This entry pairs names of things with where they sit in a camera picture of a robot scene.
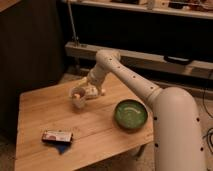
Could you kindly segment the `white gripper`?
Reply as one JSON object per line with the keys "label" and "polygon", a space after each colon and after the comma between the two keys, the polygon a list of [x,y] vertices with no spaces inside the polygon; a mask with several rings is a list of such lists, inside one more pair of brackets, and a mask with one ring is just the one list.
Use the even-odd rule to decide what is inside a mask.
{"label": "white gripper", "polygon": [[99,97],[99,92],[96,87],[102,86],[105,80],[105,77],[106,77],[105,73],[92,69],[89,71],[87,78],[83,77],[75,84],[75,86],[84,87],[84,86],[87,86],[88,83],[94,85],[94,86],[87,86],[84,88],[84,90],[85,90],[86,99],[95,99]]}

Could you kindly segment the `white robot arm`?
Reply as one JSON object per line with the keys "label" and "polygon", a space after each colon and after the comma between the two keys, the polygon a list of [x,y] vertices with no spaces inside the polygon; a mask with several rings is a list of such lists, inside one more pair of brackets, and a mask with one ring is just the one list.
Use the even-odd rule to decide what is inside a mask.
{"label": "white robot arm", "polygon": [[101,49],[85,83],[101,90],[106,75],[119,78],[153,112],[155,171],[207,171],[199,110],[179,87],[161,88],[125,67],[117,50]]}

